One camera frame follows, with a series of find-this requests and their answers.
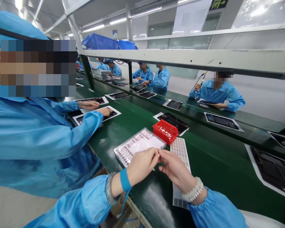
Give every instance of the hand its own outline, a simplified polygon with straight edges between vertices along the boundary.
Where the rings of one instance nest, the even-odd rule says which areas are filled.
[[[201,86],[200,84],[196,84],[194,87],[194,90],[198,91],[198,90],[200,90],[201,87],[203,87],[203,86]]]
[[[217,109],[227,108],[227,107],[228,107],[227,104],[222,104],[222,103],[212,104],[212,106],[213,106],[213,107],[216,107]]]
[[[158,149],[153,147],[136,152],[127,167],[130,185],[134,186],[145,179],[158,163],[159,157]]]
[[[143,81],[142,84],[143,84],[144,86],[145,86],[145,85],[147,86],[147,85],[149,84],[149,82],[150,82],[150,81]]]
[[[98,109],[97,111],[100,112],[104,117],[109,116],[112,112],[112,110],[109,108],[101,108]]]
[[[79,101],[78,106],[82,109],[95,110],[99,108],[99,103],[96,101]]]
[[[166,166],[160,166],[159,170],[165,173],[183,194],[189,193],[196,185],[196,179],[191,175],[180,157],[167,150],[159,149],[158,152],[161,155],[159,162]]]

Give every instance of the blue bin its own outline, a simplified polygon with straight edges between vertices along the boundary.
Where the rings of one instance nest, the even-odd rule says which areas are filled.
[[[92,33],[87,36],[82,44],[83,49],[92,50],[117,50],[117,41],[102,35]]]
[[[130,41],[119,40],[117,45],[120,50],[137,50],[135,43]]]

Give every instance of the clear plastic tray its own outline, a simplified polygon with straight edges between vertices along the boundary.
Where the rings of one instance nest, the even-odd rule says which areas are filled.
[[[127,167],[136,152],[150,147],[165,149],[166,143],[147,128],[142,129],[127,141],[114,149],[117,159]]]

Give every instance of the green sign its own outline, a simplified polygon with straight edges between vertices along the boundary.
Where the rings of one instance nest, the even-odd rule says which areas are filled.
[[[212,0],[209,10],[217,10],[221,8],[225,8],[228,0]]]

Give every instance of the ceiling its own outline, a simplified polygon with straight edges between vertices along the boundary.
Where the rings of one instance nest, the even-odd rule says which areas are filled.
[[[76,4],[78,0],[67,0],[70,5]],[[0,9],[18,14],[15,7],[15,0],[0,0]],[[177,0],[129,0],[130,13],[135,15],[147,10],[163,6],[166,4],[177,2]],[[40,0],[23,0],[23,6],[28,11],[27,20],[32,21]],[[126,0],[91,0],[85,6],[73,13],[76,25],[83,27],[86,24],[99,19],[105,19],[109,14],[124,10]],[[63,14],[65,10],[61,0],[44,0],[39,11],[37,22],[40,23],[43,31],[50,28]],[[119,18],[125,17],[125,14],[119,15]],[[61,24],[54,28],[49,34],[51,37],[57,37],[59,33],[66,34],[71,28],[68,20],[64,20]]]

